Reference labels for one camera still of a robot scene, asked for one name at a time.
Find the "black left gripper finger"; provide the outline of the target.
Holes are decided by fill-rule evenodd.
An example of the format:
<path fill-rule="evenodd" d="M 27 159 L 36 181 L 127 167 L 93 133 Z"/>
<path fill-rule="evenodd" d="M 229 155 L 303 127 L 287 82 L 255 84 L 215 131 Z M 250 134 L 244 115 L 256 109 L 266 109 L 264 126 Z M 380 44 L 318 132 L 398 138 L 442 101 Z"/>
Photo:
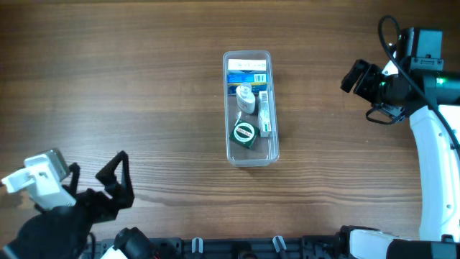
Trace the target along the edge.
<path fill-rule="evenodd" d="M 134 191 L 129 174 L 129 156 L 117 153 L 97 174 L 96 179 L 104 185 L 119 209 L 130 208 L 134 202 Z"/>
<path fill-rule="evenodd" d="M 80 166 L 77 163 L 72 163 L 69 167 L 69 171 L 72 175 L 70 183 L 68 185 L 62 184 L 62 187 L 71 196 L 76 196 L 78 188 L 78 180 L 80 177 Z"/>

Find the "white green medicine carton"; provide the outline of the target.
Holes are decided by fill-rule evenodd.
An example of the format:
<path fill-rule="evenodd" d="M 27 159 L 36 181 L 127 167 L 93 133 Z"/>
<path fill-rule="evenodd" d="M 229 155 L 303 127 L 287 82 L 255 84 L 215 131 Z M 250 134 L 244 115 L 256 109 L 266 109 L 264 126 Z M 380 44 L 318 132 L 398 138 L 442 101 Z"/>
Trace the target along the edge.
<path fill-rule="evenodd" d="M 258 123 L 260 136 L 269 137 L 272 132 L 272 125 L 270 119 L 269 95 L 267 91 L 259 92 Z"/>

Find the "clear plastic container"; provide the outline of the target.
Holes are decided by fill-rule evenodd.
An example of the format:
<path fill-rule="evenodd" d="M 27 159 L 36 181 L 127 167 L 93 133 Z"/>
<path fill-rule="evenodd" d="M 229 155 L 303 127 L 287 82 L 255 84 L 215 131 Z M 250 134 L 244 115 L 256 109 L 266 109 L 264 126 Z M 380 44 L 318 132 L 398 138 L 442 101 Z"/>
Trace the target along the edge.
<path fill-rule="evenodd" d="M 272 125 L 272 132 L 269 137 L 261 137 L 260 133 L 255 140 L 251 149 L 242 147 L 229 139 L 230 132 L 233 130 L 236 121 L 243 119 L 244 121 L 253 124 L 259 128 L 258 123 L 258 107 L 259 107 L 259 93 L 253 94 L 256 98 L 255 110 L 253 114 L 243 112 L 236 100 L 235 95 L 227 94 L 227 79 L 229 74 L 235 74 L 227 68 L 228 59 L 245 59 L 245 60 L 266 60 L 266 71 L 252 71 L 245 73 L 239 71 L 241 74 L 262 74 L 266 73 L 268 77 L 267 92 L 270 102 L 270 119 Z M 272 72 L 272 57 L 266 50 L 235 50 L 228 51 L 223 56 L 223 74 L 224 74 L 224 116 L 226 124 L 226 155 L 230 164 L 236 167 L 258 167 L 267 166 L 278 160 L 280 156 L 280 144 L 278 138 L 278 126 L 276 115 L 276 102 L 275 90 Z"/>

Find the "white Calamol lotion bottle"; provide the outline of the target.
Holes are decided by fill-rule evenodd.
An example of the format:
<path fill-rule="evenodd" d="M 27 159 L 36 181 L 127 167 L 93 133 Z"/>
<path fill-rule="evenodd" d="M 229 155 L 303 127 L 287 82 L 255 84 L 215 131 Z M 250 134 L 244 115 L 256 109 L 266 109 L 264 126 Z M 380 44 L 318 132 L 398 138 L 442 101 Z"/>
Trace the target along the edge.
<path fill-rule="evenodd" d="M 254 113 L 256 98 L 252 93 L 252 85 L 250 83 L 242 83 L 236 88 L 236 100 L 243 112 L 247 114 Z"/>

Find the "green Zam-Buk ointment box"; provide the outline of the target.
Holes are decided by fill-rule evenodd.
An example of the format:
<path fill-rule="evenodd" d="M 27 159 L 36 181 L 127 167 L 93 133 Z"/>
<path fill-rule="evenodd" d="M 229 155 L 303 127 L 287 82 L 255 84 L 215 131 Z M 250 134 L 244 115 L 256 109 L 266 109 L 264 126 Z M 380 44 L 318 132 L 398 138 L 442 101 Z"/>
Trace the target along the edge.
<path fill-rule="evenodd" d="M 239 119 L 230 132 L 229 139 L 242 147 L 251 149 L 258 135 L 258 127 Z"/>

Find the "white blue medicine box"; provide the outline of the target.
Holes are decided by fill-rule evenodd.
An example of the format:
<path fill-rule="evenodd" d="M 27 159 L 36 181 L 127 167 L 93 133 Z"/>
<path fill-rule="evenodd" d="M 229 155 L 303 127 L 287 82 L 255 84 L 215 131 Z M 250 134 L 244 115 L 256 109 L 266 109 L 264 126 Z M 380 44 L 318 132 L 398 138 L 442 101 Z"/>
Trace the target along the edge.
<path fill-rule="evenodd" d="M 251 73 L 252 71 L 266 71 L 267 61 L 228 59 L 227 68 L 229 71 L 233 71 L 234 73 L 238 73 L 239 71 L 244 71 L 245 73 Z"/>

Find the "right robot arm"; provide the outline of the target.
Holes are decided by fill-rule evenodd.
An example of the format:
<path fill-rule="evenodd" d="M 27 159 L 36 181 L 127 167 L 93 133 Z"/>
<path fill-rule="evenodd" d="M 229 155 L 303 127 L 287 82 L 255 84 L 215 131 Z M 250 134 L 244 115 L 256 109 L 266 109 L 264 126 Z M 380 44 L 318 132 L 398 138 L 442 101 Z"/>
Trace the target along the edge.
<path fill-rule="evenodd" d="M 245 240 L 150 239 L 125 228 L 103 258 L 457 258 L 459 256 L 459 74 L 443 69 L 442 33 L 411 27 L 384 45 L 389 63 L 356 61 L 341 88 L 367 100 L 388 124 L 410 122 L 420 167 L 417 240 L 344 225 L 334 235 Z"/>

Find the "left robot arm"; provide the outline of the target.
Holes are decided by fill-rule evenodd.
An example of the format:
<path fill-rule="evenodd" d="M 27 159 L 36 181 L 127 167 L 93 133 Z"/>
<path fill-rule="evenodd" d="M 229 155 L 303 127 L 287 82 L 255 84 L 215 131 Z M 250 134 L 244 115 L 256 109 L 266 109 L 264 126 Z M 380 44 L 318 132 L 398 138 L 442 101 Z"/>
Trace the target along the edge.
<path fill-rule="evenodd" d="M 79 258 L 88 242 L 95 253 L 92 226 L 115 220 L 120 210 L 134 203 L 129 163 L 125 160 L 111 161 L 96 174 L 104 191 L 89 188 L 78 194 L 78 164 L 71 164 L 70 172 L 70 185 L 64 189 L 71 192 L 76 203 L 41 211 L 26 221 L 16 238 L 1 249 L 2 258 Z"/>

